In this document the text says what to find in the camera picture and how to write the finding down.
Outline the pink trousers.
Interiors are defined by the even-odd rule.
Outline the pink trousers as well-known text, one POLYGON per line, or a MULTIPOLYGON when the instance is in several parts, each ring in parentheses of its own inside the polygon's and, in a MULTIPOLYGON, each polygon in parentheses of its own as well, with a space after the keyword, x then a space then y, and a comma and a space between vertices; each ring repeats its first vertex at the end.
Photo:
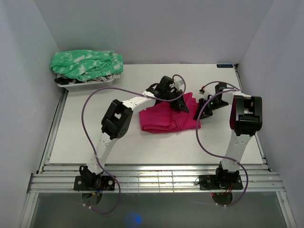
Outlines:
POLYGON ((175 111, 169 103, 159 103, 139 112, 141 130, 149 133, 174 133, 196 129, 193 119, 198 103, 192 92, 183 95, 189 112, 175 111))

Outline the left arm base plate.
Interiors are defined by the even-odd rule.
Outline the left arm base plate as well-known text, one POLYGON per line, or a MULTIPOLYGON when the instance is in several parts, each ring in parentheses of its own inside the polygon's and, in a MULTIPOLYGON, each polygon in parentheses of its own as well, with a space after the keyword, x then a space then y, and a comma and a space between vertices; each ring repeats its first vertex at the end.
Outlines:
POLYGON ((76 191, 112 191, 115 190, 115 181, 110 176, 98 176, 92 183, 89 183, 81 176, 76 176, 73 190, 76 191))

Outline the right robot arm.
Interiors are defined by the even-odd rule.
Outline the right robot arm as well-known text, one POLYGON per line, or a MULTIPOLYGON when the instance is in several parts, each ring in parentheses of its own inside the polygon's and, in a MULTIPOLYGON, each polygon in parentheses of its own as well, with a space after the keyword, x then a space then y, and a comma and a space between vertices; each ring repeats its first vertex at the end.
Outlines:
POLYGON ((229 126, 231 138, 226 154, 213 175, 200 175, 197 181, 201 190, 241 190, 243 188, 239 169, 245 148, 251 138, 260 131, 263 123, 262 98, 244 94, 237 87, 226 82, 215 82, 215 94, 199 99, 199 106, 193 117, 197 124, 213 112, 230 105, 229 126))

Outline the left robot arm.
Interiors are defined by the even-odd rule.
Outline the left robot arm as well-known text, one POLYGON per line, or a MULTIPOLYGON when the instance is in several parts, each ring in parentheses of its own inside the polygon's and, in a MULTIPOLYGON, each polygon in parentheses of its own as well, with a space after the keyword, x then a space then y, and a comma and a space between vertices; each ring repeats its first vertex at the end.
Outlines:
POLYGON ((102 174, 106 173, 105 162, 115 143, 127 133, 133 114, 138 113, 155 104, 168 103, 175 111, 189 112, 184 101, 186 86, 184 78, 178 74, 172 77, 163 76, 158 83, 150 85, 144 92, 137 93, 124 89, 126 93, 134 95, 134 98, 119 101, 113 100, 101 120, 101 131, 97 145, 89 139, 93 149, 91 160, 79 168, 82 182, 90 190, 96 190, 103 186, 102 174))

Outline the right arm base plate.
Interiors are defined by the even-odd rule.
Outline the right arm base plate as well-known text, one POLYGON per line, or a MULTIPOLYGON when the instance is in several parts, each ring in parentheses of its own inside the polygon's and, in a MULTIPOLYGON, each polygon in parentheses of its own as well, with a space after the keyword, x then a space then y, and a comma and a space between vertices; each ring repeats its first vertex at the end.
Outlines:
POLYGON ((242 190, 243 184, 240 176, 236 182, 230 180, 218 180, 216 175, 200 175, 195 181, 200 190, 242 190))

